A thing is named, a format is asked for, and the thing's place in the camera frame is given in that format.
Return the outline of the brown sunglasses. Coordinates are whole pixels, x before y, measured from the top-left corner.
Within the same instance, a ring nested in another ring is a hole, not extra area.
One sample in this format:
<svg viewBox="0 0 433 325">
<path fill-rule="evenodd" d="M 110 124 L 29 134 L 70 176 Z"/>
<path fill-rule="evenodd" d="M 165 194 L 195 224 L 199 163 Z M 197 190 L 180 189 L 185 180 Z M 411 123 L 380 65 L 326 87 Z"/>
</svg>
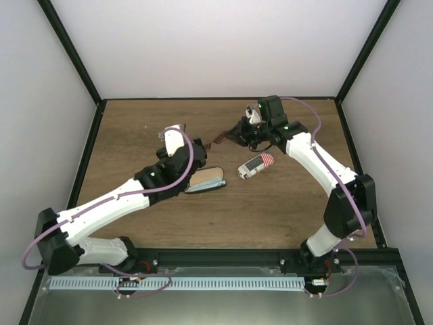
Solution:
<svg viewBox="0 0 433 325">
<path fill-rule="evenodd" d="M 187 128 L 187 126 L 185 123 L 180 125 L 180 130 L 182 130 L 187 136 L 186 128 Z M 213 144 L 215 144 L 215 145 L 221 144 L 227 138 L 225 136 L 225 132 L 222 132 L 219 135 L 217 135 L 214 139 L 212 139 L 206 143 L 204 143 L 200 137 L 187 137 L 187 139 L 189 140 L 189 142 L 192 145 L 192 148 L 194 150 L 199 150 L 200 152 L 201 151 L 209 152 L 211 150 L 211 147 Z M 183 137 L 182 135 L 181 135 L 181 140 L 182 140 L 182 144 L 181 144 L 181 146 L 179 146 L 178 149 L 181 149 L 181 148 L 184 149 L 185 148 L 185 150 L 188 150 L 189 149 L 188 143 L 185 140 L 185 137 Z"/>
</svg>

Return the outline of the tan glasses case striped trim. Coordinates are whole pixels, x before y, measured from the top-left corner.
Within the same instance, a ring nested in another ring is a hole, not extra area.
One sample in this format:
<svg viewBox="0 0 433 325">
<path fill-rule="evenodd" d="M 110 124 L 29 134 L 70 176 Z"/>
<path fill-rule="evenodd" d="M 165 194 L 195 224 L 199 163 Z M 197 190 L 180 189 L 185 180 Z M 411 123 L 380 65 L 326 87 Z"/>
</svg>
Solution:
<svg viewBox="0 0 433 325">
<path fill-rule="evenodd" d="M 258 173 L 261 173 L 275 162 L 273 155 L 268 152 L 262 152 L 251 158 L 237 169 L 237 175 L 241 179 L 250 179 Z"/>
</svg>

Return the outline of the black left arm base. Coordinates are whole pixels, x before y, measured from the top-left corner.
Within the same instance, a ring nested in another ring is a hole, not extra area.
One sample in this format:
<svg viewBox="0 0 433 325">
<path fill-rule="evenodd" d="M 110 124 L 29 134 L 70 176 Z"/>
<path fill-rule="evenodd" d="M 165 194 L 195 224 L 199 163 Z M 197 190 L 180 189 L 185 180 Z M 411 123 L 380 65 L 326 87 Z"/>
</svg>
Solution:
<svg viewBox="0 0 433 325">
<path fill-rule="evenodd" d="M 121 236 L 114 239 L 116 251 L 120 252 L 122 261 L 114 263 L 102 263 L 98 270 L 102 274 L 112 273 L 120 276 L 132 276 L 133 274 L 156 274 L 157 265 L 148 259 L 142 259 L 130 238 Z"/>
</svg>

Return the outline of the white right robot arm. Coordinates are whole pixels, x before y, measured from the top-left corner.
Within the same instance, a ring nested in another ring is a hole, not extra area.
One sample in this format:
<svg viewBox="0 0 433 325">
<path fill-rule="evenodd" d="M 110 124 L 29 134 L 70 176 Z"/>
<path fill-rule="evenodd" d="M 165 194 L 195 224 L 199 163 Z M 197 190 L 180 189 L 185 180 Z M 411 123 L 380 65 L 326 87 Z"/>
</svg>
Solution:
<svg viewBox="0 0 433 325">
<path fill-rule="evenodd" d="M 252 124 L 246 116 L 225 138 L 242 147 L 255 149 L 262 142 L 277 146 L 304 167 L 328 197 L 323 225 L 303 244 L 300 263 L 310 273 L 325 264 L 324 255 L 344 240 L 366 235 L 367 225 L 377 218 L 375 183 L 368 174 L 358 175 L 328 154 L 300 122 L 286 116 Z"/>
</svg>

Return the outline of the tan glasses case black trim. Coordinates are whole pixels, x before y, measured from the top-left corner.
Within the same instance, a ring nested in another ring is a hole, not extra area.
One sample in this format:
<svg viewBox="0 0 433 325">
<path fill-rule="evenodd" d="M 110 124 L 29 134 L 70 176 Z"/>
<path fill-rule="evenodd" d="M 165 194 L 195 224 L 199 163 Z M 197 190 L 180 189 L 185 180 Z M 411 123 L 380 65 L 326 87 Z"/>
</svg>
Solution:
<svg viewBox="0 0 433 325">
<path fill-rule="evenodd" d="M 224 170 L 220 167 L 211 167 L 196 171 L 189 180 L 186 194 L 200 194 L 219 190 L 227 185 L 224 180 Z"/>
</svg>

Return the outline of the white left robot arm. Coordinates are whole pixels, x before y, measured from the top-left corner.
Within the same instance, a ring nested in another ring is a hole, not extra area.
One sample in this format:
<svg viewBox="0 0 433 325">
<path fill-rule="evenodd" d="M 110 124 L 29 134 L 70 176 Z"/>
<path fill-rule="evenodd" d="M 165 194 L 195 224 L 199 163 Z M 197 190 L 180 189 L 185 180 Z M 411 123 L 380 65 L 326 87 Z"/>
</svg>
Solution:
<svg viewBox="0 0 433 325">
<path fill-rule="evenodd" d="M 146 209 L 186 191 L 191 176 L 206 164 L 200 138 L 169 156 L 157 151 L 159 161 L 143 168 L 126 183 L 79 207 L 56 213 L 47 208 L 38 215 L 35 238 L 47 273 L 56 276 L 77 265 L 108 264 L 122 273 L 133 272 L 139 254 L 130 238 L 94 238 L 100 228 L 135 211 Z"/>
</svg>

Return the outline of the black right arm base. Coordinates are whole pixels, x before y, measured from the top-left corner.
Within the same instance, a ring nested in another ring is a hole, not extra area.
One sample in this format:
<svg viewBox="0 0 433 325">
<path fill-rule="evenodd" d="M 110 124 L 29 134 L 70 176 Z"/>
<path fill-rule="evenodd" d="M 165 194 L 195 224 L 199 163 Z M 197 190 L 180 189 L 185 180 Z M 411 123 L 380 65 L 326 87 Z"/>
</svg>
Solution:
<svg viewBox="0 0 433 325">
<path fill-rule="evenodd" d="M 315 257 L 309 250 L 306 240 L 300 248 L 282 250 L 278 253 L 281 272 L 284 274 L 298 274 L 299 276 L 325 276 L 329 273 L 342 271 L 338 264 L 334 263 L 334 253 L 326 253 L 322 257 Z"/>
</svg>

